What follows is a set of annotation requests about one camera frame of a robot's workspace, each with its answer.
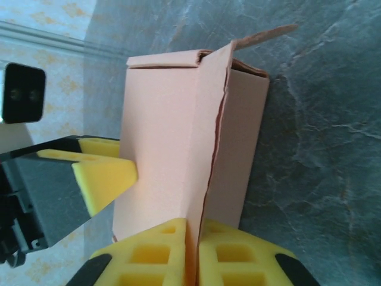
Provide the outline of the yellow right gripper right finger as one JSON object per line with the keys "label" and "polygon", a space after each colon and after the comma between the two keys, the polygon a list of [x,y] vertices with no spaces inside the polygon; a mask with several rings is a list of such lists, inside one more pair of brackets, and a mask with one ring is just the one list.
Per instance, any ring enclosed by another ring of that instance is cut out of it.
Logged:
{"label": "yellow right gripper right finger", "polygon": [[289,250],[206,220],[199,243],[199,285],[308,285],[308,270]]}

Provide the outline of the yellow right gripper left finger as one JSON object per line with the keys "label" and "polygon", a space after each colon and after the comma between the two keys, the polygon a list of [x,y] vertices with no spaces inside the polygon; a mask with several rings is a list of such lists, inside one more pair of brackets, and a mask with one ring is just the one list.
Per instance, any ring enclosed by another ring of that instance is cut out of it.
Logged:
{"label": "yellow right gripper left finger", "polygon": [[186,285],[185,241],[186,219],[169,220],[94,252],[70,285]]}

